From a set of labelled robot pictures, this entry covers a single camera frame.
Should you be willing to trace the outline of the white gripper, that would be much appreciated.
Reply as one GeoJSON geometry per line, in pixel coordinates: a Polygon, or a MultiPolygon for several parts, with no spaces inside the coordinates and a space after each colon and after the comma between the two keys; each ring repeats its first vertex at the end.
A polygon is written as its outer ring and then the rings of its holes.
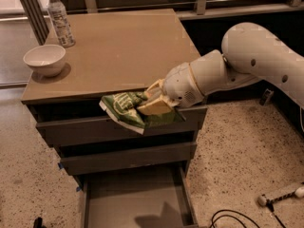
{"type": "Polygon", "coordinates": [[[172,111],[177,105],[190,107],[203,100],[189,63],[172,68],[164,80],[153,83],[145,95],[148,101],[137,107],[143,115],[160,115],[172,111]]]}

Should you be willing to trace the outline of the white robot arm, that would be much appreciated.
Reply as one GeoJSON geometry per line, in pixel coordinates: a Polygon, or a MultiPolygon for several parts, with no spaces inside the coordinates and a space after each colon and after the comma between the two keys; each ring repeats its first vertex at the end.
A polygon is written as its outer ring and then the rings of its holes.
{"type": "Polygon", "coordinates": [[[172,68],[146,91],[138,110],[157,115],[173,107],[200,103],[214,92],[264,80],[304,106],[304,57],[287,47],[266,28],[239,23],[223,36],[221,50],[172,68]]]}

